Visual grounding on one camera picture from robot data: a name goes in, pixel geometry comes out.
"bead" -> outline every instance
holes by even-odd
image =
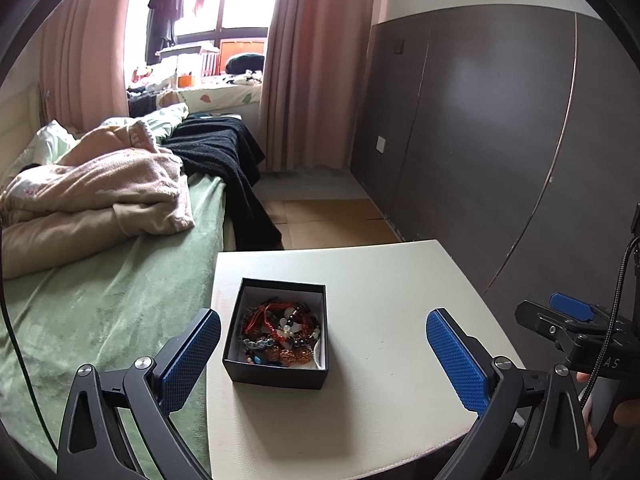
[[[296,362],[296,355],[291,350],[282,350],[280,352],[280,362],[284,366],[291,366]]]
[[[299,365],[306,365],[311,362],[314,355],[314,351],[310,346],[301,346],[300,348],[296,348],[293,353],[296,357],[296,363]]]
[[[280,360],[280,348],[277,346],[271,346],[264,351],[264,355],[267,361],[275,363]]]

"orange container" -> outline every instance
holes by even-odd
[[[188,88],[196,86],[196,78],[192,72],[178,76],[178,88]]]

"black cable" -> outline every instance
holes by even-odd
[[[616,293],[613,296],[613,307],[611,308],[611,316],[609,317],[609,325],[607,326],[607,331],[604,336],[604,341],[602,342],[602,346],[600,348],[600,353],[598,354],[598,358],[596,359],[595,364],[593,365],[593,370],[591,371],[591,377],[589,377],[589,381],[587,385],[584,387],[582,391],[582,397],[580,398],[580,407],[584,408],[584,405],[587,403],[587,399],[591,395],[591,391],[596,383],[596,379],[598,378],[598,374],[600,373],[600,368],[602,367],[602,362],[604,361],[604,356],[609,349],[609,345],[611,344],[611,339],[613,338],[613,331],[616,326],[616,320],[618,319],[618,310],[620,309],[620,298],[622,297],[622,286],[625,283],[625,273],[626,273],[626,265],[629,263],[629,257],[631,253],[636,248],[640,242],[640,236],[636,236],[633,238],[629,245],[626,246],[625,255],[622,257],[622,263],[620,263],[620,272],[618,273],[618,281],[616,282]]]
[[[22,370],[22,376],[24,377],[24,382],[27,384],[27,390],[29,391],[29,396],[31,397],[31,403],[33,404],[33,408],[36,410],[36,415],[38,416],[40,425],[42,426],[42,429],[45,435],[47,436],[47,440],[49,441],[49,445],[51,446],[51,449],[53,449],[53,452],[57,455],[58,448],[56,447],[56,444],[53,441],[51,434],[49,433],[49,430],[47,429],[47,425],[44,422],[44,417],[42,416],[42,412],[40,411],[38,401],[36,400],[36,395],[33,391],[33,386],[31,385],[31,379],[29,378],[27,367],[24,365],[22,352],[20,352],[18,341],[15,338],[14,328],[11,326],[9,311],[7,310],[7,307],[6,307],[6,300],[4,298],[4,277],[2,276],[2,219],[1,218],[0,218],[0,307],[2,309],[2,318],[4,319],[4,325],[6,326],[6,331],[9,334],[9,339],[11,340],[11,344],[14,346],[15,356],[18,359],[20,370]]]

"curtain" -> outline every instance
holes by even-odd
[[[346,168],[373,0],[276,0],[258,142],[267,171]]]
[[[129,0],[64,0],[43,24],[40,85],[48,121],[85,132],[128,116],[124,29]]]

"blue gripper pad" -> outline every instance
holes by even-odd
[[[437,310],[427,316],[427,341],[463,406],[482,415],[489,404],[486,375]]]
[[[591,306],[588,303],[560,294],[560,292],[556,292],[551,296],[549,305],[553,310],[567,314],[578,321],[593,320],[593,310],[591,310]]]
[[[162,377],[160,409],[165,415],[180,410],[220,341],[220,317],[212,311],[191,334],[167,373]]]

